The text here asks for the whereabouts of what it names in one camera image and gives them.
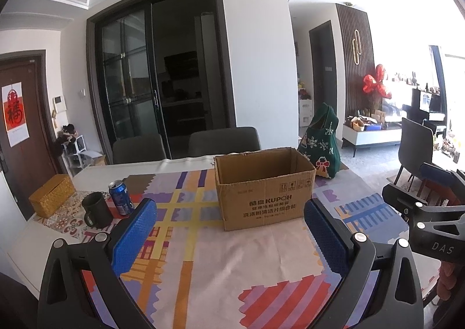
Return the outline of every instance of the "blue soda can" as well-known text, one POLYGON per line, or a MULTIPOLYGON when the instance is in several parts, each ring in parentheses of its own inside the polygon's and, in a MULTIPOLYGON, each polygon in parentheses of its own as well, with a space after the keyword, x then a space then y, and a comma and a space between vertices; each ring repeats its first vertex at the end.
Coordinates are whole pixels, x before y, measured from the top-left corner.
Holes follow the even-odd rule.
POLYGON ((110 193, 113 203, 120 215, 129 215, 134 211, 134 206, 127 192, 126 185, 122 180, 116 180, 108 185, 108 192, 110 193))

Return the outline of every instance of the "gray dining chair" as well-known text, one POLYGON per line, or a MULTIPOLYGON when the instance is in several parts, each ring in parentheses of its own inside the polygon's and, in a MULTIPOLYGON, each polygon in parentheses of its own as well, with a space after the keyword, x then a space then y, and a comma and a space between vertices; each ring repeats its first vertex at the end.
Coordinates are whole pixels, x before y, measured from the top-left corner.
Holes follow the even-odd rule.
POLYGON ((113 164, 161 161, 167 157, 159 134, 117 140, 113 144, 113 164))
POLYGON ((405 168, 411 175, 410 188, 415 177, 423 180, 420 166, 423 163, 431 164, 433 158, 433 132, 431 129, 402 118, 402 137, 400 139, 399 153, 400 169, 394 184, 396 185, 402 170, 405 168))
POLYGON ((261 150, 254 127, 236 127, 195 132, 189 139, 189 157, 261 150))

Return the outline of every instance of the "screw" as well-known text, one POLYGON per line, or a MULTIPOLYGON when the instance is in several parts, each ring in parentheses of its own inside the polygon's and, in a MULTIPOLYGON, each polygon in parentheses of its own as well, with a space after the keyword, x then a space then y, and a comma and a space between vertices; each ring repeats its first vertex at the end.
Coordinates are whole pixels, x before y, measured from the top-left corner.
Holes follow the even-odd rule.
POLYGON ((57 239, 57 240, 54 241, 53 247, 54 247, 54 248, 61 248, 61 247, 63 246, 64 243, 65 243, 65 242, 64 242, 61 238, 59 238, 59 239, 57 239))
POLYGON ((365 242, 366 241, 366 235, 361 233, 361 232, 355 233, 354 238, 358 242, 365 242))
POLYGON ((107 237, 108 235, 105 232, 100 232, 95 235, 95 240, 97 242, 103 242, 106 240, 107 237))
POLYGON ((405 238, 399 238, 399 245, 401 245, 401 247, 403 247, 403 248, 407 248, 408 247, 408 241, 405 238))

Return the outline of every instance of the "colorful tablecloth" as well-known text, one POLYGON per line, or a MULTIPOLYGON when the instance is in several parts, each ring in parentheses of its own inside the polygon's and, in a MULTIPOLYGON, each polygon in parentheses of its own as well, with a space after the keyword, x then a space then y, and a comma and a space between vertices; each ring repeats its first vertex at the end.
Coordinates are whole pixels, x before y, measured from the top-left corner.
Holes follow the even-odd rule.
MULTIPOLYGON (((303 219, 225 232, 213 169, 131 175, 125 182, 133 202, 147 197, 157 203, 158 221, 131 270, 121 275, 157 329, 304 329, 341 279, 303 219)), ((74 200, 84 194, 76 193, 74 200)), ((372 241, 394 242, 408 229, 350 170, 334 179, 317 177, 313 197, 351 231, 364 232, 372 241)), ((75 201, 67 202, 55 220, 39 221, 89 241, 98 230, 87 228, 82 217, 75 201)), ((360 319, 376 276, 370 276, 348 326, 360 319)), ((116 327, 92 275, 85 273, 85 280, 102 320, 116 327)))

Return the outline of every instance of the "wood slat wall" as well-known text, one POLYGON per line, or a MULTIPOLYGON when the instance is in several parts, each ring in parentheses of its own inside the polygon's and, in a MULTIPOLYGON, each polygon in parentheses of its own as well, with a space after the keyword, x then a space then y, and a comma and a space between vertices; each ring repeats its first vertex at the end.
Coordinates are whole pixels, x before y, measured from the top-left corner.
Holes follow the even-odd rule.
POLYGON ((368 14, 341 4, 336 4, 336 9, 341 27, 344 63, 346 65, 347 116, 353 114, 355 110, 369 107, 367 95, 362 91, 363 77, 366 74, 374 76, 375 61, 368 14), (362 54, 358 65, 354 62, 352 50, 352 39, 354 39, 355 30, 359 30, 362 44, 362 54))

